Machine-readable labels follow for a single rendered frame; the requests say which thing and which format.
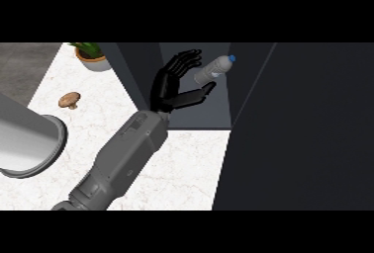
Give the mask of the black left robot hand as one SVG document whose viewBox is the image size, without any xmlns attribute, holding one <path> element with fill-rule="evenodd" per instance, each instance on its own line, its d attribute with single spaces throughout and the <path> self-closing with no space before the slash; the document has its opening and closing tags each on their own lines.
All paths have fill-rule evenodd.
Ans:
<svg viewBox="0 0 374 253">
<path fill-rule="evenodd" d="M 172 110 L 194 106 L 205 100 L 215 82 L 209 81 L 197 89 L 180 92 L 180 80 L 187 71 L 200 66 L 200 50 L 190 49 L 172 56 L 159 69 L 150 89 L 150 110 L 169 113 Z"/>
</svg>

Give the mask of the dark grey cabinet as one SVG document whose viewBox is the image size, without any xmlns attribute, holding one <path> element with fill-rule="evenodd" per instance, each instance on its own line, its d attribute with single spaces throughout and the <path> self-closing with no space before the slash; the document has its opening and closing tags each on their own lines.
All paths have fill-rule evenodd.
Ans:
<svg viewBox="0 0 374 253">
<path fill-rule="evenodd" d="M 233 55 L 230 70 L 215 79 L 200 104 L 171 112 L 169 129 L 230 130 L 252 91 L 273 42 L 100 42 L 110 68 L 138 110 L 150 106 L 152 81 L 171 57 L 200 50 L 200 67 L 218 56 Z"/>
</svg>

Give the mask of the clear water bottle blue cap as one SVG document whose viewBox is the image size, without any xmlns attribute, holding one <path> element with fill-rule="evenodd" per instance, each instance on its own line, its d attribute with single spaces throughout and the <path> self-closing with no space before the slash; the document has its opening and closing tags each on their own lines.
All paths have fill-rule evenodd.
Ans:
<svg viewBox="0 0 374 253">
<path fill-rule="evenodd" d="M 193 75 L 193 81 L 197 85 L 205 85 L 211 82 L 221 74 L 224 74 L 236 60 L 233 55 L 218 56 L 197 71 Z"/>
</svg>

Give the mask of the dark grey cabinet door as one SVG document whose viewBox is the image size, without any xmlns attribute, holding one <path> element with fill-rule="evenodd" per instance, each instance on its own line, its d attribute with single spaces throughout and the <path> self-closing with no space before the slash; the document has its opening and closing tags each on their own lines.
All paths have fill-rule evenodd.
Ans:
<svg viewBox="0 0 374 253">
<path fill-rule="evenodd" d="M 280 43 L 228 135 L 215 210 L 374 210 L 374 43 Z"/>
</svg>

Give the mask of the green plant in grey pot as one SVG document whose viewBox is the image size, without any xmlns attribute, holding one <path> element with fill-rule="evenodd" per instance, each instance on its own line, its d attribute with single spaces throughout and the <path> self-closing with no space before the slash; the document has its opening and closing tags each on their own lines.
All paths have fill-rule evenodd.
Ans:
<svg viewBox="0 0 374 253">
<path fill-rule="evenodd" d="M 70 42 L 73 53 L 82 66 L 92 72 L 110 69 L 107 59 L 95 42 Z"/>
</svg>

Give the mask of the brown mushroom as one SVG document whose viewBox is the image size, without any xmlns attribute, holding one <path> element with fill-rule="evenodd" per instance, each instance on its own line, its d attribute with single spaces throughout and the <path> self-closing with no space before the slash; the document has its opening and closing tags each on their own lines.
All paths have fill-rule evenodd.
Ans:
<svg viewBox="0 0 374 253">
<path fill-rule="evenodd" d="M 58 107 L 69 108 L 73 110 L 76 108 L 76 102 L 79 100 L 79 94 L 76 92 L 66 93 L 58 99 Z"/>
</svg>

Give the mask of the grey cylindrical container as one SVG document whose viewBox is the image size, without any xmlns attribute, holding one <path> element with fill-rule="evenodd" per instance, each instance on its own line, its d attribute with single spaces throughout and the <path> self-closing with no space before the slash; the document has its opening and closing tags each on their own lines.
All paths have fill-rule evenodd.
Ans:
<svg viewBox="0 0 374 253">
<path fill-rule="evenodd" d="M 66 143 L 66 126 L 0 93 L 0 173 L 16 179 L 38 175 L 56 162 Z"/>
</svg>

